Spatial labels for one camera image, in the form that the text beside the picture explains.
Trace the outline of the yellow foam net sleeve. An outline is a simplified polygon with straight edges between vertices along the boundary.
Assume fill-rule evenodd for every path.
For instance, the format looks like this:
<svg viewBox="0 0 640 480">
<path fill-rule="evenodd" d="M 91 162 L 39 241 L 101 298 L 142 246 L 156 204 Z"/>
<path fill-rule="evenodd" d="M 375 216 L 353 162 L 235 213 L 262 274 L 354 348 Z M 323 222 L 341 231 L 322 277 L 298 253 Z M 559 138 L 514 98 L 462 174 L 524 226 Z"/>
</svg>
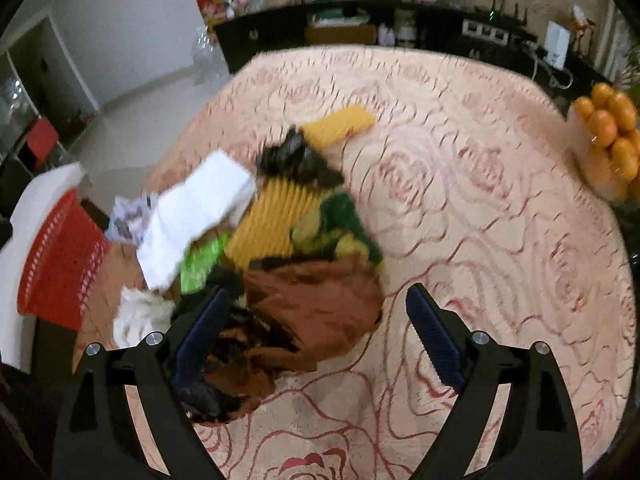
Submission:
<svg viewBox="0 0 640 480">
<path fill-rule="evenodd" d="M 317 207 L 326 192 L 293 181 L 269 179 L 229 238 L 224 254 L 240 271 L 252 261 L 294 254 L 290 229 Z"/>
</svg>

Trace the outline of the black plastic bag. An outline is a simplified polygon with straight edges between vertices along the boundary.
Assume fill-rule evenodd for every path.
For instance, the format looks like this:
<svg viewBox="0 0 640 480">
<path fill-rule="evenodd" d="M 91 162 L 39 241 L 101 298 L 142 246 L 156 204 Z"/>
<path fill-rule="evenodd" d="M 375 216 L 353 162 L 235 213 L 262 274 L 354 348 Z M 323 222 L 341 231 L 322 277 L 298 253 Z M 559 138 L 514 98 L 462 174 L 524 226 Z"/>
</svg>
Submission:
<svg viewBox="0 0 640 480">
<path fill-rule="evenodd" d="M 266 146 L 256 158 L 257 173 L 311 188 L 330 190 L 344 184 L 343 175 L 305 139 L 303 131 L 292 126 L 280 144 Z"/>
</svg>

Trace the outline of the crumpled white tissue ball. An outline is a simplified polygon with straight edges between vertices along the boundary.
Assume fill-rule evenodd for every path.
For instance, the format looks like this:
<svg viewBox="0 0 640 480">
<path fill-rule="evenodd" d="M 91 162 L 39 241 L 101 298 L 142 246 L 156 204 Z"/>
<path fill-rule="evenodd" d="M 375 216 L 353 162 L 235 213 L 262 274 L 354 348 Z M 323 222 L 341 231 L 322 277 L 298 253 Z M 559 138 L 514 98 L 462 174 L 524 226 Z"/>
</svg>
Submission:
<svg viewBox="0 0 640 480">
<path fill-rule="evenodd" d="M 148 290 L 123 287 L 112 338 L 119 349 L 135 347 L 149 333 L 166 333 L 176 304 Z"/>
</svg>

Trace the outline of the red plastic mesh basket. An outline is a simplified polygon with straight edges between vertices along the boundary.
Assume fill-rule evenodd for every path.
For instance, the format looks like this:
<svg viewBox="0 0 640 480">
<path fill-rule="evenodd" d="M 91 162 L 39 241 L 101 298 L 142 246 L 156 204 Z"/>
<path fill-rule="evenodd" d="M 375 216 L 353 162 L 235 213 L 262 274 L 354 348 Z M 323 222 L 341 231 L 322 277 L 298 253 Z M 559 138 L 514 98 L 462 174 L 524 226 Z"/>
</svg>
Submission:
<svg viewBox="0 0 640 480">
<path fill-rule="evenodd" d="M 71 188 L 43 221 L 26 258 L 17 312 L 74 330 L 111 243 Z"/>
</svg>

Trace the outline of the bright green wrapper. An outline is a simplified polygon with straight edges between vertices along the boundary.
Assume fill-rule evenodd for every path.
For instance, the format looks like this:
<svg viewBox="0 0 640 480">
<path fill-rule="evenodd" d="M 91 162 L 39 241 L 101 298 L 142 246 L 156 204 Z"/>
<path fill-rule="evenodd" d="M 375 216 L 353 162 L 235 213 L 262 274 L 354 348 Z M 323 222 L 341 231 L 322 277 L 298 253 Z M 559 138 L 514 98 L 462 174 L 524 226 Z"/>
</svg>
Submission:
<svg viewBox="0 0 640 480">
<path fill-rule="evenodd" d="M 205 287 L 209 273 L 224 255 L 228 240 L 229 235 L 224 233 L 188 252 L 180 268 L 180 290 L 183 295 L 195 294 Z"/>
</svg>

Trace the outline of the printed paper scrap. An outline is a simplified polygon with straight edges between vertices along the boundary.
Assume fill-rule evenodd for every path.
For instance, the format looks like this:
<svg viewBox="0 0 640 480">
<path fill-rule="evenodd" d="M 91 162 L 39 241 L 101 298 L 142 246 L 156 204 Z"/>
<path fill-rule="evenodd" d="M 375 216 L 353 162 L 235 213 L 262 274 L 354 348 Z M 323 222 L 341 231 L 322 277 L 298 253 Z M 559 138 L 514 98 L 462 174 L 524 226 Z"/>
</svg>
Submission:
<svg viewBox="0 0 640 480">
<path fill-rule="evenodd" d="M 156 193 L 143 193 L 135 200 L 116 196 L 106 237 L 115 243 L 139 246 L 157 202 Z"/>
</svg>

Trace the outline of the brown plastic bag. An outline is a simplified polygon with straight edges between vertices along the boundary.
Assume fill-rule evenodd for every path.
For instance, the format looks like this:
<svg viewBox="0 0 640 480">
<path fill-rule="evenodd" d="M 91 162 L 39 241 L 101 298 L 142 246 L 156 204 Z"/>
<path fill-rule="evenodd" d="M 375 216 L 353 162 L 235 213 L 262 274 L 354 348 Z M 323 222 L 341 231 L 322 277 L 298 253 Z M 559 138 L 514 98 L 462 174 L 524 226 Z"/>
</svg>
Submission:
<svg viewBox="0 0 640 480">
<path fill-rule="evenodd" d="M 374 332 L 383 302 L 363 256 L 267 258 L 244 272 L 217 264 L 172 316 L 202 312 L 171 377 L 186 416 L 222 425 L 255 411 L 281 377 L 313 372 Z"/>
</svg>

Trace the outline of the rose patterned tablecloth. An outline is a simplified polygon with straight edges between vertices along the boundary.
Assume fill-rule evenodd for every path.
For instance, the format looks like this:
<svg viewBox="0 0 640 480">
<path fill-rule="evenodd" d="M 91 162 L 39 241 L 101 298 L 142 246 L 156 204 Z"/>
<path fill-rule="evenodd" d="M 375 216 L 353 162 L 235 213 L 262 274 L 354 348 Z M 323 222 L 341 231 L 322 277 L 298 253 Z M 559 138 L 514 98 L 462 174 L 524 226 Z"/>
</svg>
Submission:
<svg viewBox="0 0 640 480">
<path fill-rule="evenodd" d="M 567 122 L 529 79 L 418 51 L 262 54 L 194 110 L 145 188 L 166 190 L 215 150 L 251 165 L 289 126 L 349 105 L 376 123 L 326 156 L 384 254 L 381 325 L 346 356 L 281 378 L 253 413 L 200 428 L 206 451 L 230 479 L 408 478 L 454 406 L 406 313 L 420 283 L 500 344 L 549 345 L 591 469 L 634 380 L 634 285 L 614 214 L 579 179 Z"/>
</svg>

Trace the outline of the green yellow snack wrapper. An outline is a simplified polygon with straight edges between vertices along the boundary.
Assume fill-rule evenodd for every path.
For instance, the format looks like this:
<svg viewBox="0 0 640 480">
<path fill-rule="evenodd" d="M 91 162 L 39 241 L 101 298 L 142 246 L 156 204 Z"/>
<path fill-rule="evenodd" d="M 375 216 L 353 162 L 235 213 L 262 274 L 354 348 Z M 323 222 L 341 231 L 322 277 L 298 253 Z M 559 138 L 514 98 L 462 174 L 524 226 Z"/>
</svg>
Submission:
<svg viewBox="0 0 640 480">
<path fill-rule="evenodd" d="M 291 226 L 290 240 L 296 252 L 330 259 L 363 256 L 372 266 L 384 261 L 364 228 L 352 196 L 345 191 L 326 194 Z"/>
</svg>

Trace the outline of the red chair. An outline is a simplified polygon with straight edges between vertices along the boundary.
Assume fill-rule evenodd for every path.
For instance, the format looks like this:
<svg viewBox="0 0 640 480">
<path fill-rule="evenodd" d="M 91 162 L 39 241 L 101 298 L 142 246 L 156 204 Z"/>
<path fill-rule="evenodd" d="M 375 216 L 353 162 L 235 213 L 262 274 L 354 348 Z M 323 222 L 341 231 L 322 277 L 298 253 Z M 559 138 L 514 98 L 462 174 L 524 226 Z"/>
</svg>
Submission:
<svg viewBox="0 0 640 480">
<path fill-rule="evenodd" d="M 40 117 L 32 124 L 26 136 L 26 144 L 38 166 L 47 160 L 59 138 L 47 117 Z"/>
</svg>

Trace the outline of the black tv cabinet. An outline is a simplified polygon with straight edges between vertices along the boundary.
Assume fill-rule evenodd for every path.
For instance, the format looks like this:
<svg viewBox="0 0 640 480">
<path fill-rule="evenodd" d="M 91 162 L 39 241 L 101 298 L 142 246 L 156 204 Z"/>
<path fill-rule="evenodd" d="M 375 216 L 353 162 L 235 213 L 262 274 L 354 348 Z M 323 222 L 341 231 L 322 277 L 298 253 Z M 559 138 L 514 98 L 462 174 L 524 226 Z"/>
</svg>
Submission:
<svg viewBox="0 0 640 480">
<path fill-rule="evenodd" d="M 214 27 L 228 69 L 236 73 L 262 52 L 329 44 L 392 46 L 472 58 L 534 78 L 573 99 L 610 82 L 574 50 L 564 67 L 528 28 L 528 12 L 456 8 L 409 0 L 322 0 L 232 18 Z"/>
</svg>

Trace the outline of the small yellow foam net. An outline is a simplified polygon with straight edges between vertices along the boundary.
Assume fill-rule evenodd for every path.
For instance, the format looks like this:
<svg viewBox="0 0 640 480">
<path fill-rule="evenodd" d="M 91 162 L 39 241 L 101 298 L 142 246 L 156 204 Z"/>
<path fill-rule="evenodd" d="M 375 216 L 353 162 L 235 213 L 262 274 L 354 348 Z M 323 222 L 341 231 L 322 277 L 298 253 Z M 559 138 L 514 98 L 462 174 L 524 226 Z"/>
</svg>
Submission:
<svg viewBox="0 0 640 480">
<path fill-rule="evenodd" d="M 376 118 L 361 105 L 349 105 L 315 122 L 302 125 L 306 142 L 316 150 L 323 150 L 351 136 L 371 129 Z"/>
</svg>

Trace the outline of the large clear water jug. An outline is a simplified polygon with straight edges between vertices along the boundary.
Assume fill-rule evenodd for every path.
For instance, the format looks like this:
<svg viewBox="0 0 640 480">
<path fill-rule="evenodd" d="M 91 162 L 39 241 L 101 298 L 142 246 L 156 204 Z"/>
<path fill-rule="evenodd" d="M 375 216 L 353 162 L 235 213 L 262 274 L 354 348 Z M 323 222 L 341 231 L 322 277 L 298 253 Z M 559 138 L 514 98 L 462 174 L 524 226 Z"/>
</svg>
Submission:
<svg viewBox="0 0 640 480">
<path fill-rule="evenodd" d="M 196 29 L 191 55 L 197 84 L 205 84 L 207 81 L 229 75 L 221 47 L 206 26 Z"/>
</svg>

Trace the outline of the white router box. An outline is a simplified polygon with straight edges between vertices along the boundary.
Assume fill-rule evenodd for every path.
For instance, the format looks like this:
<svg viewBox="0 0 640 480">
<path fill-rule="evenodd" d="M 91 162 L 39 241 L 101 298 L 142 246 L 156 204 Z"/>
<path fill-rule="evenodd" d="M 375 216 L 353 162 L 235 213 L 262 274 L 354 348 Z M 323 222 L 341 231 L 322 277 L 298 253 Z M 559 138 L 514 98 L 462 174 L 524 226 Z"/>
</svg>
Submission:
<svg viewBox="0 0 640 480">
<path fill-rule="evenodd" d="M 546 36 L 544 37 L 544 50 L 547 52 L 544 57 L 546 63 L 556 70 L 562 70 L 569 46 L 570 31 L 558 23 L 548 21 Z"/>
</svg>

